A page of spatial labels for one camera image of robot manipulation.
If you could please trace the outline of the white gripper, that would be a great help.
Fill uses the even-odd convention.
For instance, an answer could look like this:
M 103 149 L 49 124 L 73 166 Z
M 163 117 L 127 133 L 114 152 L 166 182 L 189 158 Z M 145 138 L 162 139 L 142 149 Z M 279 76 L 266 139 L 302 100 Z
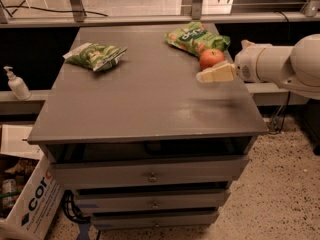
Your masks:
M 242 50 L 235 56 L 235 65 L 227 61 L 220 62 L 199 72 L 196 79 L 200 83 L 228 82 L 233 81 L 238 73 L 239 77 L 245 82 L 266 82 L 267 52 L 272 45 L 242 40 L 241 46 Z

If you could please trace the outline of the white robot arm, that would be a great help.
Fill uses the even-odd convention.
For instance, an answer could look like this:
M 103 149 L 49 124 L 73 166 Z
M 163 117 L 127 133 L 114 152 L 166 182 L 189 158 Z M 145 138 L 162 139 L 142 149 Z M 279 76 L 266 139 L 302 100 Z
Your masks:
M 241 41 L 233 63 L 220 62 L 196 75 L 200 83 L 228 82 L 239 77 L 250 83 L 273 83 L 297 95 L 320 99 L 320 34 L 294 46 Z

